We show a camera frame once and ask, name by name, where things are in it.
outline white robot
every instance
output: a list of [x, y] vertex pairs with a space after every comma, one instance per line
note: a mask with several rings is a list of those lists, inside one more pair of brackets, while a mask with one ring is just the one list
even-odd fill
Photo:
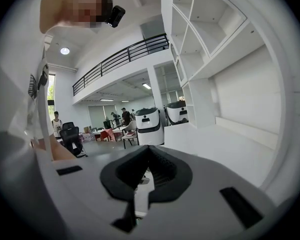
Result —
[[179, 100], [166, 105], [166, 118], [168, 125], [179, 125], [189, 122], [186, 102]]
[[162, 145], [165, 142], [159, 113], [156, 107], [143, 108], [135, 113], [140, 145]]

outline desk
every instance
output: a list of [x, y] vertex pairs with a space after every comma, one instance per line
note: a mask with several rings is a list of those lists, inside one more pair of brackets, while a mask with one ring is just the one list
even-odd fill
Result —
[[[126, 128], [126, 126], [121, 126], [120, 129], [119, 129], [119, 128], [116, 128], [116, 129], [113, 129], [113, 130], [112, 130], [112, 131], [113, 131], [113, 134], [114, 134], [114, 136], [115, 136], [115, 138], [117, 138], [117, 137], [116, 137], [116, 134], [121, 134], [121, 133], [122, 133], [122, 130], [123, 130], [124, 128]], [[97, 140], [98, 136], [100, 136], [100, 133], [103, 132], [103, 131], [105, 131], [105, 129], [103, 129], [103, 130], [98, 130], [98, 131], [93, 131], [93, 132], [92, 132], [92, 133], [94, 134], [94, 136], [95, 136], [95, 140]]]

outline black railing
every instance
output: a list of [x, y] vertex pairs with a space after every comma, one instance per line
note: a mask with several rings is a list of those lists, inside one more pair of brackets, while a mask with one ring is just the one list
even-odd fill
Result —
[[81, 77], [73, 86], [73, 96], [86, 88], [95, 80], [129, 62], [141, 57], [169, 49], [167, 35], [159, 34], [140, 42], [136, 42], [106, 58]]

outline ceiling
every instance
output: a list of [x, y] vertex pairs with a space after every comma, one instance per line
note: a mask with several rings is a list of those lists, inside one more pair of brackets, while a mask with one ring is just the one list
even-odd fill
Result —
[[[156, 68], [155, 71], [162, 94], [181, 89], [173, 63]], [[100, 102], [101, 99], [110, 99], [115, 102], [133, 101], [152, 96], [152, 90], [145, 88], [143, 84], [151, 86], [147, 70], [139, 71], [133, 76], [114, 82], [112, 85], [88, 96], [82, 102]]]
[[[121, 25], [133, 24], [135, 10], [140, 10], [148, 5], [160, 4], [161, 0], [113, 0], [114, 5], [120, 5], [126, 10], [126, 18], [122, 19]], [[66, 67], [75, 67], [75, 57], [80, 51], [92, 40], [94, 40], [101, 29], [107, 28], [106, 24], [102, 24], [99, 28], [80, 28], [80, 27], [63, 27], [57, 26], [48, 31], [48, 35], [52, 36], [52, 41], [46, 51], [49, 63], [58, 64]], [[62, 55], [60, 49], [67, 47], [70, 50], [68, 55]]]

